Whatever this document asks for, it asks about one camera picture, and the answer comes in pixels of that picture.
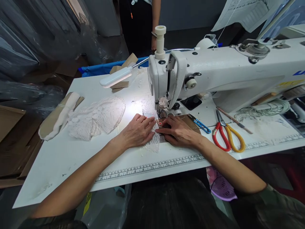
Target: cardboard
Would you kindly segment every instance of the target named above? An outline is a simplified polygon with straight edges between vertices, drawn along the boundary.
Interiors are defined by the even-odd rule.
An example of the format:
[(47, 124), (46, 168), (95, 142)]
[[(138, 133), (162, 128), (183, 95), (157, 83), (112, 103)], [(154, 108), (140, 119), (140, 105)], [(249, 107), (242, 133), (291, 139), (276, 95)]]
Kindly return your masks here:
[(25, 110), (0, 105), (0, 142), (25, 114)]
[(55, 85), (61, 87), (64, 93), (67, 93), (71, 83), (73, 81), (72, 77), (61, 75), (58, 73), (53, 74), (50, 78), (48, 78), (44, 84), (45, 85)]
[(23, 185), (23, 183), (23, 180), (18, 180), (16, 178), (0, 179), (0, 189)]
[[(113, 66), (112, 69), (110, 70), (110, 74), (117, 72), (118, 70), (121, 70), (122, 68), (128, 67), (131, 63), (136, 63), (138, 61), (138, 58), (136, 57), (135, 54), (131, 54), (127, 60), (123, 63), (122, 66)], [(117, 84), (111, 86), (110, 88), (112, 89), (112, 93), (118, 92), (122, 90), (125, 87), (128, 87), (129, 81), (121, 81), (118, 82)]]
[(117, 84), (111, 86), (110, 88), (111, 89), (115, 89), (115, 88), (125, 88), (125, 87), (128, 87), (128, 84), (129, 84), (129, 81), (121, 81), (121, 82), (118, 82)]
[(121, 70), (122, 66), (113, 66), (110, 70), (110, 74), (117, 72), (118, 70)]
[(39, 139), (37, 144), (33, 147), (33, 151), (30, 154), (30, 158), (29, 158), (28, 162), (25, 164), (24, 169), (21, 172), (18, 179), (25, 179), (26, 176), (29, 174), (43, 142), (44, 142), (43, 140)]
[(45, 82), (48, 78), (50, 78), (53, 75), (58, 65), (59, 65), (58, 62), (50, 62), (43, 66), (40, 66), (39, 69), (26, 74), (20, 82), (21, 83)]
[(42, 146), (42, 143), (43, 143), (43, 140), (39, 139), (37, 144), (33, 147), (33, 152), (31, 153), (29, 160), (25, 164), (25, 167), (24, 167), (23, 171), (21, 172), (20, 176), (0, 178), (0, 189), (23, 185), (25, 178), (29, 174), (29, 171), (32, 168), (32, 165), (38, 155), (38, 152)]
[[(72, 92), (68, 93), (66, 97), (60, 102), (62, 105), (66, 105), (69, 97), (71, 96)], [(80, 97), (75, 105), (75, 108), (84, 100), (84, 97)], [(48, 117), (42, 122), (42, 124), (39, 127), (39, 133), (42, 139), (44, 139), (46, 136), (48, 136), (54, 129), (54, 125), (57, 122), (57, 119), (62, 112), (64, 107), (57, 106), (54, 111), (51, 112), (51, 114), (48, 115)]]
[[(185, 122), (193, 131), (195, 131), (195, 132), (198, 133), (198, 134), (201, 134), (201, 133), (200, 133), (200, 127), (197, 126), (197, 125), (189, 118), (188, 115), (186, 115), (186, 114), (184, 114), (184, 115), (179, 115), (179, 118), (181, 118), (182, 121)], [(166, 119), (166, 118), (158, 119), (158, 120), (157, 120), (157, 123), (158, 123), (159, 128), (169, 128), (169, 127), (162, 127), (161, 125), (159, 125), (159, 123), (162, 122), (164, 119)]]
[(0, 177), (20, 174), (42, 120), (25, 114), (0, 143)]
[(23, 184), (18, 179), (26, 177), (42, 145), (40, 123), (25, 110), (0, 106), (0, 188)]
[(116, 93), (116, 92), (118, 92), (118, 91), (120, 91), (120, 90), (122, 90), (122, 89), (124, 89), (124, 87), (121, 87), (121, 88), (114, 88), (114, 89), (112, 89), (112, 93)]
[(136, 63), (138, 58), (134, 53), (132, 53), (127, 60), (122, 64), (122, 68), (128, 67), (131, 63)]
[(75, 78), (78, 73), (78, 68), (85, 66), (88, 66), (88, 62), (82, 56), (79, 56), (75, 60), (60, 62), (55, 70), (55, 73)]

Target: scissors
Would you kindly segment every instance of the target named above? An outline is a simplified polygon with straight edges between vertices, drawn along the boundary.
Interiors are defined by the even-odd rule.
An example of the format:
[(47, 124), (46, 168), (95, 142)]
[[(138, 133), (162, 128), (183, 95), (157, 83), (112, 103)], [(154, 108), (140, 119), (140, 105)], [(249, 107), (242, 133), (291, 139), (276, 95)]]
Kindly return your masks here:
[(207, 134), (211, 133), (211, 130), (206, 127), (202, 122), (200, 122), (198, 119), (196, 119), (194, 116), (192, 116), (191, 114), (188, 114), (188, 117), (197, 125), (199, 126), (201, 129), (203, 129), (204, 132), (206, 132)]
[[(231, 150), (231, 148), (237, 152), (237, 153), (241, 153), (243, 151), (245, 151), (246, 149), (246, 145), (245, 145), (245, 141), (244, 139), (241, 137), (241, 135), (236, 131), (234, 130), (232, 127), (230, 127), (229, 125), (227, 125), (224, 120), (222, 119), (221, 117), (221, 114), (219, 112), (219, 110), (216, 109), (216, 113), (217, 113), (217, 118), (218, 118), (218, 123), (215, 127), (215, 129), (213, 130), (213, 133), (212, 133), (212, 137), (213, 137), (213, 141), (215, 143), (215, 145), (217, 145), (219, 148), (221, 148), (222, 150), (228, 152)], [(225, 127), (226, 131), (227, 131), (227, 134), (228, 134), (228, 138), (229, 140), (227, 139), (227, 137), (225, 136), (225, 133), (223, 132), (223, 128), (222, 127)], [(226, 146), (227, 148), (223, 148), (220, 146), (220, 144), (218, 143), (217, 139), (216, 139), (216, 133), (217, 131), (220, 131), (220, 135), (222, 136), (223, 140), (225, 141), (226, 143)], [(239, 139), (239, 141), (241, 142), (241, 148), (240, 149), (237, 149), (235, 146), (234, 146), (234, 143), (233, 143), (233, 139), (232, 139), (232, 134), (231, 132), (233, 132), (237, 138)]]

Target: sleeve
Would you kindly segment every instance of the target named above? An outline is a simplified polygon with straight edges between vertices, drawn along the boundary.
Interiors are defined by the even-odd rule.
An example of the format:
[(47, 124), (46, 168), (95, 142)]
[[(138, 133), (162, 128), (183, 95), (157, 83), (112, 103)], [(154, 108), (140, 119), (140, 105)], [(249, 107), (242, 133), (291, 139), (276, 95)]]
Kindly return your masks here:
[(74, 220), (76, 210), (71, 210), (65, 214), (44, 217), (38, 219), (26, 219), (18, 229), (87, 229), (86, 225), (78, 220)]
[(241, 228), (305, 228), (305, 206), (270, 185), (253, 195), (235, 193), (230, 205)]

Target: sewing machine knob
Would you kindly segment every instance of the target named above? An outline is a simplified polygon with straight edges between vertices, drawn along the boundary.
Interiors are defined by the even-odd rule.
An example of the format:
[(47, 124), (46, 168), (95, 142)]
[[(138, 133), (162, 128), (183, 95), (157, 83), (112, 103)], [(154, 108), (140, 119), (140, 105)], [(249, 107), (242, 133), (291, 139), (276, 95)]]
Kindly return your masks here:
[(181, 110), (179, 110), (179, 109), (174, 111), (174, 115), (175, 115), (175, 116), (181, 115), (181, 114), (182, 114), (182, 112), (181, 112)]
[(196, 81), (194, 78), (189, 79), (189, 80), (186, 82), (186, 87), (187, 87), (188, 89), (193, 89), (194, 87), (196, 87), (196, 85), (197, 85), (197, 81)]

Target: blue thread snips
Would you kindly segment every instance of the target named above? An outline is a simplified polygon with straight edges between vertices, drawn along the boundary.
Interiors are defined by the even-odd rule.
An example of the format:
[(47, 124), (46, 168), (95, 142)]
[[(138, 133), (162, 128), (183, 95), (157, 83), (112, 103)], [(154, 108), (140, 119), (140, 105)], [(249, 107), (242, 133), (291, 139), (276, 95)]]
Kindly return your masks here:
[(201, 129), (203, 129), (204, 132), (206, 132), (207, 134), (211, 133), (211, 130), (206, 127), (202, 122), (200, 122), (198, 119), (196, 119), (194, 116), (192, 116), (191, 114), (188, 114), (188, 117), (197, 125), (199, 126)]

